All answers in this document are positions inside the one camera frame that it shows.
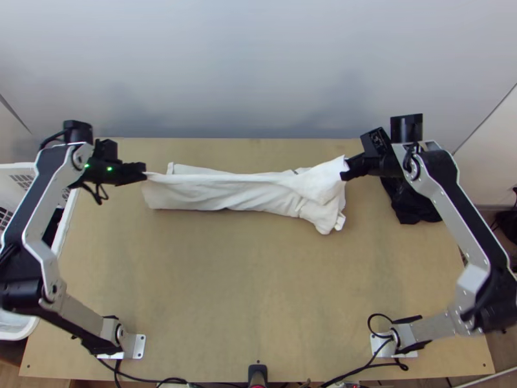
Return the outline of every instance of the wooden table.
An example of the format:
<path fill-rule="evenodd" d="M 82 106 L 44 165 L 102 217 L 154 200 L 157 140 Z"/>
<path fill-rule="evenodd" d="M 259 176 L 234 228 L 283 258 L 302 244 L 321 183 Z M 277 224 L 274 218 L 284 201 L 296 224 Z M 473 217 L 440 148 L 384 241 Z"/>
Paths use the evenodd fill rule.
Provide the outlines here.
<path fill-rule="evenodd" d="M 175 161 L 236 173 L 282 171 L 362 151 L 358 140 L 117 139 L 126 162 L 165 172 Z M 366 319 L 428 316 L 452 301 L 462 269 L 443 223 L 400 225 L 378 178 L 346 185 L 341 232 L 304 220 L 236 211 L 154 211 L 140 184 L 81 192 L 59 259 L 69 292 L 145 333 L 145 378 L 243 382 L 251 363 L 271 381 L 329 380 L 372 355 Z M 386 324 L 379 322 L 379 329 Z M 488 374 L 484 337 L 435 341 L 364 380 Z M 30 336 L 24 376 L 110 380 L 78 340 L 45 322 Z"/>

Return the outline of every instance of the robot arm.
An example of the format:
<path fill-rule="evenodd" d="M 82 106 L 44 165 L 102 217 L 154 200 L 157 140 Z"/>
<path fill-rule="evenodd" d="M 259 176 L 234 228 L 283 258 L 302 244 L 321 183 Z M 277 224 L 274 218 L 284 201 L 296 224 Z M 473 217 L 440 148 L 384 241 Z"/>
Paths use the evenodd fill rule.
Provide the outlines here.
<path fill-rule="evenodd" d="M 349 159 L 343 180 L 363 175 L 400 177 L 428 198 L 463 252 L 467 265 L 456 283 L 454 301 L 430 318 L 393 322 L 394 335 L 380 356 L 400 357 L 438 338 L 473 336 L 517 322 L 517 282 L 505 250 L 459 186 L 459 171 L 448 151 L 421 141 L 422 115 L 392 118 L 392 140 L 382 128 L 361 137 L 365 152 Z M 372 338 L 372 349 L 378 348 Z"/>
<path fill-rule="evenodd" d="M 5 230 L 0 251 L 0 300 L 4 310 L 38 316 L 66 330 L 99 358 L 141 358 L 145 336 L 124 330 L 117 317 L 103 317 L 67 293 L 58 258 L 42 237 L 65 188 L 128 184 L 145 180 L 145 164 L 123 164 L 116 143 L 93 146 L 89 124 L 68 121 L 65 143 L 43 148 L 35 163 L 36 178 Z"/>

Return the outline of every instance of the laundry basket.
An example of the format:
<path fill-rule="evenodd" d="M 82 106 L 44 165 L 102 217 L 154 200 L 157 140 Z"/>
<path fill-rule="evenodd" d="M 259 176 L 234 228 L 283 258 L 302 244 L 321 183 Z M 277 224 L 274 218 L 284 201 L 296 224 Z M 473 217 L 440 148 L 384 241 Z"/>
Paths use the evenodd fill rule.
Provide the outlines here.
<path fill-rule="evenodd" d="M 5 231 L 35 176 L 34 163 L 0 164 L 0 235 Z M 69 195 L 69 189 L 63 190 L 59 207 L 65 207 Z M 70 217 L 70 211 L 65 210 L 67 219 Z M 61 223 L 59 227 L 55 237 L 55 240 L 58 240 L 56 245 L 58 250 L 63 243 L 64 222 L 63 227 L 61 227 Z M 21 340 L 34 330 L 38 321 L 37 317 L 13 314 L 0 309 L 0 340 Z"/>

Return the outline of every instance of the white wall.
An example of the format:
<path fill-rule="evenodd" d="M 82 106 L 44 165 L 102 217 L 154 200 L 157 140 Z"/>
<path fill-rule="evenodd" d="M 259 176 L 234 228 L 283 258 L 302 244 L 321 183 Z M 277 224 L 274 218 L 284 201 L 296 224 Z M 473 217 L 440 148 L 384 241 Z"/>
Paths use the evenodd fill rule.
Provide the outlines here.
<path fill-rule="evenodd" d="M 517 87 L 463 144 L 454 159 L 459 183 L 477 205 L 515 203 L 517 186 Z"/>
<path fill-rule="evenodd" d="M 517 80 L 513 0 L 4 0 L 0 93 L 38 136 L 355 137 L 454 150 Z"/>
<path fill-rule="evenodd" d="M 0 102 L 0 164 L 33 162 L 37 149 L 34 137 Z"/>

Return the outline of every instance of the white cloth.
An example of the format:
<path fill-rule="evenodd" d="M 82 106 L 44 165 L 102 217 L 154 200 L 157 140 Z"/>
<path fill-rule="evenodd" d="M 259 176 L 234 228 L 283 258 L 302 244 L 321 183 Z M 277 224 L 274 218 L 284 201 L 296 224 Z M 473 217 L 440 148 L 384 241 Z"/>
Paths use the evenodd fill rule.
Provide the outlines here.
<path fill-rule="evenodd" d="M 281 173 L 233 174 L 169 163 L 167 174 L 146 173 L 143 197 L 152 209 L 257 210 L 312 222 L 318 232 L 341 230 L 345 217 L 344 156 Z"/>

